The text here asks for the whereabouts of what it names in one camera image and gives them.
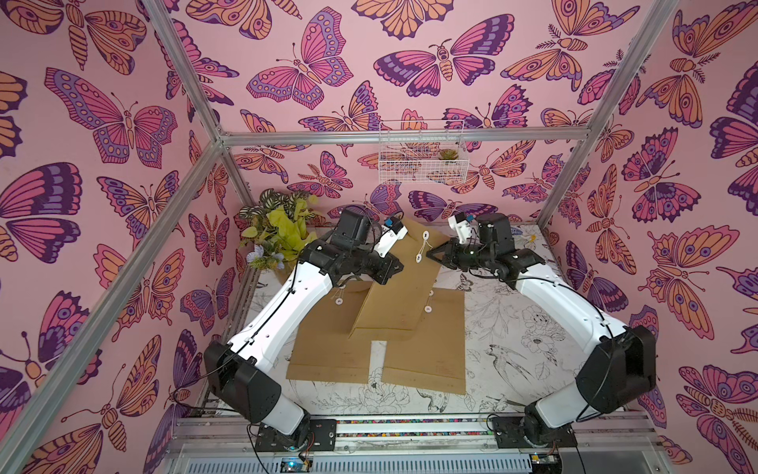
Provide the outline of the brown kraft file bag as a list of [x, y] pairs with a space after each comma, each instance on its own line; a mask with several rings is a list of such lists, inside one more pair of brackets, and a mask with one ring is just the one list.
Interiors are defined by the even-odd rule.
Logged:
[[382, 381], [464, 395], [465, 342], [465, 293], [436, 288], [411, 339], [387, 344]]
[[355, 341], [407, 341], [428, 306], [441, 265], [426, 252], [449, 237], [412, 219], [403, 220], [408, 234], [391, 249], [404, 269], [387, 284], [373, 284], [357, 314], [349, 337]]
[[300, 323], [286, 378], [364, 384], [371, 343], [351, 337], [370, 282], [349, 282], [324, 296]]

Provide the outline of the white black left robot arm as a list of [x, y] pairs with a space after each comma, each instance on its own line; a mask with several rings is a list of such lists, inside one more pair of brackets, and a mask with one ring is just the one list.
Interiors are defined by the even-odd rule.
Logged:
[[274, 430], [285, 448], [301, 448], [311, 438], [309, 413], [283, 395], [270, 375], [285, 342], [345, 278], [368, 276], [387, 284], [404, 269], [391, 253], [408, 233], [401, 217], [387, 217], [376, 242], [369, 243], [373, 226], [362, 207], [342, 211], [332, 231], [305, 245], [290, 276], [252, 322], [203, 354], [211, 393], [249, 423]]

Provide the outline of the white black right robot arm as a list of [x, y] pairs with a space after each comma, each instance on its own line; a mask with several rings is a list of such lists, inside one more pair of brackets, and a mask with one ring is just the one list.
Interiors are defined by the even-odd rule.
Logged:
[[564, 388], [524, 409], [518, 432], [527, 444], [544, 448], [573, 424], [583, 423], [651, 392], [657, 386], [657, 340], [649, 329], [631, 327], [566, 284], [530, 249], [516, 247], [510, 222], [501, 213], [478, 217], [456, 213], [450, 240], [426, 253], [449, 270], [482, 270], [528, 297], [578, 343], [586, 361]]

